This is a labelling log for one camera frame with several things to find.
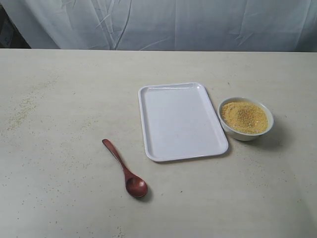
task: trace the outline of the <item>table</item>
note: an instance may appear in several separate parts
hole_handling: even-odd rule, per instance
[[[0,50],[0,237],[317,236],[317,54]],[[197,81],[275,126],[222,156],[145,155],[138,90]],[[130,197],[110,139],[151,191]]]

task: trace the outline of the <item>breadcrumbs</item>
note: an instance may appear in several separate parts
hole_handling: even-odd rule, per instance
[[[221,109],[225,123],[236,131],[246,134],[258,134],[267,129],[265,112],[248,102],[231,102]]]

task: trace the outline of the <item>white cloth backdrop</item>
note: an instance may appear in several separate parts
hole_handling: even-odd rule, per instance
[[[32,48],[317,51],[317,0],[0,0]]]

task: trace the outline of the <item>white bowl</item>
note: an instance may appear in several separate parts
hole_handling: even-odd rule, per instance
[[[234,129],[232,129],[231,127],[229,127],[224,120],[222,119],[221,116],[221,109],[223,107],[223,105],[227,104],[227,103],[231,103],[231,102],[248,102],[248,103],[253,103],[257,106],[259,106],[260,108],[263,109],[263,111],[265,112],[265,115],[267,117],[267,129],[262,132],[262,133],[258,133],[258,134],[246,134],[246,133],[242,133],[242,132],[238,132]],[[218,116],[220,119],[220,123],[222,125],[223,130],[230,135],[231,137],[237,139],[237,140],[242,140],[242,141],[249,141],[249,140],[254,140],[256,138],[258,138],[260,135],[263,135],[265,133],[267,133],[269,130],[272,129],[273,124],[274,124],[274,119],[273,119],[273,115],[272,113],[269,111],[269,109],[267,109],[266,106],[264,106],[262,103],[250,99],[250,98],[244,98],[244,97],[232,97],[232,98],[227,98],[225,100],[223,100],[219,107],[218,107]]]

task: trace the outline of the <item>spoon handle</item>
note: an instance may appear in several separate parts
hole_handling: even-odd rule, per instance
[[[128,168],[126,167],[126,165],[122,161],[122,159],[121,159],[118,151],[115,149],[114,145],[107,139],[103,139],[103,144],[105,145],[105,147],[107,147],[107,149],[111,152],[111,154],[118,160],[118,162],[120,163],[120,165],[122,167],[124,174],[125,175],[131,174],[131,172],[128,170]]]

